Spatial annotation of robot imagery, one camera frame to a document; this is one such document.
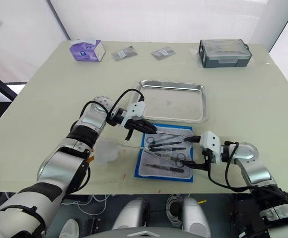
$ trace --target surgical instrument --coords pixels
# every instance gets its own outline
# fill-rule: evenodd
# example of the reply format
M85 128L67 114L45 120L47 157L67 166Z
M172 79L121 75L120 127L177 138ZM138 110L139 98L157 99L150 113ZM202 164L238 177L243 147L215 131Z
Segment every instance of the surgical instrument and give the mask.
M143 164L144 166L149 166L152 168L156 168L159 170L167 170L167 171L173 171L173 172L178 172L178 173L183 173L183 169L175 168L175 167L169 167L169 166L163 166L163 165L152 165L152 164Z
M178 137L179 135L174 135L174 136L170 136L168 138L163 138L163 139L159 139L159 140L155 140L154 137L152 136L149 136L147 139L146 139L146 142L148 144L156 144L156 143L159 143L159 142L162 142L162 141L165 141L165 140L170 140L170 139L173 139L173 138L176 138Z
M185 156L185 154L183 154L183 153L179 153L179 154L177 155L177 157L172 157L172 156L167 156L167 155L163 155L163 154L160 154L160 153L153 153L153 152L147 151L147 150L144 150L144 152L146 152L146 153L148 153L148 154L150 154L150 155L156 156L156 157L158 157L158 158L161 159L161 160L168 161L168 162L172 163L173 165L175 165L176 167L179 167L179 168L184 167L184 165L181 163L181 161L182 161L182 160L185 160L185 159L186 159L186 156Z
M162 147L165 145L176 145L176 144L181 144L184 142L192 142L192 143L199 143L200 142L200 136L194 135L194 136L189 136L184 138L183 141L173 141L173 142L167 142L167 143L162 143L162 144L151 144L148 147L149 148L155 148L155 147Z
M170 148L148 148L149 151L176 151L176 150L186 150L186 147L170 147Z

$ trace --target tissue box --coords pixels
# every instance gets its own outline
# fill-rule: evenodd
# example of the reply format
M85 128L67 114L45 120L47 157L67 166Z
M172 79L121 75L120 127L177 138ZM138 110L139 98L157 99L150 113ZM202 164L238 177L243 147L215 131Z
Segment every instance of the tissue box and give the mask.
M105 54L100 40L76 40L71 44L70 52L77 61L100 62Z

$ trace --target silver robot arm segment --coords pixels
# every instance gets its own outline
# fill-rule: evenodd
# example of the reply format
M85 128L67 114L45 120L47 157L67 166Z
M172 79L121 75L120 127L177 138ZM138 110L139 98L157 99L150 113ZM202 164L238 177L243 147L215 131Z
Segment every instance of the silver robot arm segment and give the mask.
M93 101L103 105L108 112L114 105L104 96ZM117 105L111 115L107 115L100 105L92 103L68 136L42 163L37 182L0 206L0 238L44 236L64 196L79 190L89 168L87 159L106 122L113 126L123 122L130 131L156 133L155 126L141 119L145 104L140 103L141 107L131 105L136 108L131 114Z
M200 146L203 150L212 151L212 162L216 164L228 162L236 144L225 142L220 148L217 146L218 144L220 144L219 137L211 131L206 131L201 136ZM262 187L277 193L282 193L271 173L260 160L259 152L254 145L250 143L239 143L232 156L231 163L237 164L241 168L241 174L247 186ZM288 219L288 203L280 199L280 197L260 189L250 189L250 191L259 206L261 218L268 226L270 237L284 237L284 233L280 230L280 224L277 223L275 226L274 223ZM282 227L288 232L287 223Z

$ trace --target white table surface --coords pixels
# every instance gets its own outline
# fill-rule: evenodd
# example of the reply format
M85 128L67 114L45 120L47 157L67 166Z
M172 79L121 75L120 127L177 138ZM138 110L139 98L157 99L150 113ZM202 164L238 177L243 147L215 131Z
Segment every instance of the white table surface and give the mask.
M138 55L114 61L111 53L133 45ZM204 69L195 55L198 44L103 42L102 62L77 62L62 42L39 68L0 119L0 191L19 191L36 181L42 161L65 138L83 105L97 95L113 100L141 80L204 85L209 120L193 125L196 135L213 131L222 141L254 144L278 185L288 191L288 82L260 45L250 45L247 67ZM150 53L170 46L176 52L161 61ZM129 96L121 102L126 108ZM142 134L107 125L101 137L138 146ZM138 149L122 148L104 166L91 162L91 179L80 194L228 193L212 184L207 172L194 171L194 182L135 178ZM195 160L202 163L199 146ZM224 168L212 166L213 178L224 183ZM230 183L245 185L240 169L230 167Z

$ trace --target gray plastic case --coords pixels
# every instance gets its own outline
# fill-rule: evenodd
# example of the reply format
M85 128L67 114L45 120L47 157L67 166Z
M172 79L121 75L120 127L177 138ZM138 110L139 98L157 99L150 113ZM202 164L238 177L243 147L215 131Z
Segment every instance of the gray plastic case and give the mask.
M199 55L204 68L244 67L252 54L241 40L201 40Z

